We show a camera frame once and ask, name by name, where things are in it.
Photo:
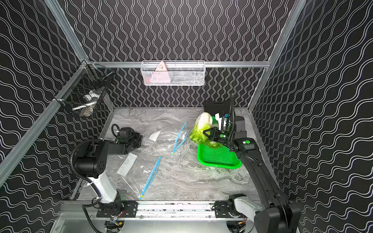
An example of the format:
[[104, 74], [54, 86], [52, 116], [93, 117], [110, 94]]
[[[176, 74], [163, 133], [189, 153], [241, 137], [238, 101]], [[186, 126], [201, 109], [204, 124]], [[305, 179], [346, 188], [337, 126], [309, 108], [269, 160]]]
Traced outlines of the cabbage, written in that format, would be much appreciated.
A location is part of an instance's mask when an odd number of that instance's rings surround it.
[[212, 127], [212, 123], [213, 119], [209, 113], [203, 112], [202, 114], [200, 114], [195, 121], [195, 125], [189, 135], [191, 141], [197, 143], [198, 145], [204, 145], [210, 148], [221, 148], [223, 144], [211, 141], [208, 139], [207, 136], [203, 134], [205, 130], [208, 130]]

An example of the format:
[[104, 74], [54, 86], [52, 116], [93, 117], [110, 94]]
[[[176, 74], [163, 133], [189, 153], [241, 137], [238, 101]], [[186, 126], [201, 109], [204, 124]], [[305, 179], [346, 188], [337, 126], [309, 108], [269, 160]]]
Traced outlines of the green plastic basket tray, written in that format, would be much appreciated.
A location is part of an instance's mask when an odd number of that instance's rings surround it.
[[226, 146], [221, 148], [210, 148], [204, 145], [198, 145], [197, 147], [197, 159], [198, 161], [208, 167], [217, 167], [223, 169], [238, 169], [242, 163], [237, 158], [234, 152], [231, 152]]

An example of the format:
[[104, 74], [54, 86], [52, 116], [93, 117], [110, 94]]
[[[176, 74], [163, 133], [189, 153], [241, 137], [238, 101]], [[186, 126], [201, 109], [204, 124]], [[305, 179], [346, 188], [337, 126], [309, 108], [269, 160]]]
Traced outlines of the clear zip-top bag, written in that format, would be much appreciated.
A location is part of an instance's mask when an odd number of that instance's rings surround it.
[[187, 123], [176, 124], [145, 134], [142, 146], [158, 156], [175, 155], [188, 138]]
[[144, 200], [146, 191], [157, 175], [161, 158], [161, 156], [129, 153], [120, 164], [117, 174], [121, 176], [136, 199]]

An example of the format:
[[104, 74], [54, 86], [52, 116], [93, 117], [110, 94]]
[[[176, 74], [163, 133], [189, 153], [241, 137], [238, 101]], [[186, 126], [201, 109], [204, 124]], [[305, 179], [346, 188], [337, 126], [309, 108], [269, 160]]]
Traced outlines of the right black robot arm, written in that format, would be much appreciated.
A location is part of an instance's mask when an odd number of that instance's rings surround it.
[[247, 137], [240, 126], [235, 123], [234, 116], [229, 116], [222, 130], [212, 127], [204, 130], [203, 134], [236, 154], [249, 172], [260, 204], [244, 194], [235, 194], [229, 196], [226, 206], [215, 206], [215, 211], [233, 218], [245, 217], [244, 229], [247, 233], [295, 233], [301, 217], [299, 205], [290, 201], [279, 189], [264, 163], [258, 144]]

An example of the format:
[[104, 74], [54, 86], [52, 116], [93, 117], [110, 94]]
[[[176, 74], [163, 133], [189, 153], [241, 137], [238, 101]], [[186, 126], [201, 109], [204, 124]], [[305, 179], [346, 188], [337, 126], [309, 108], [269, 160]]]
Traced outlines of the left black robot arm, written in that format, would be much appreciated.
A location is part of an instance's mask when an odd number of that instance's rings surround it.
[[79, 143], [69, 156], [72, 172], [89, 184], [97, 195], [84, 209], [122, 211], [121, 197], [112, 186], [106, 173], [107, 159], [112, 155], [128, 155], [141, 147], [143, 136], [130, 127], [112, 124], [113, 141], [89, 139]]

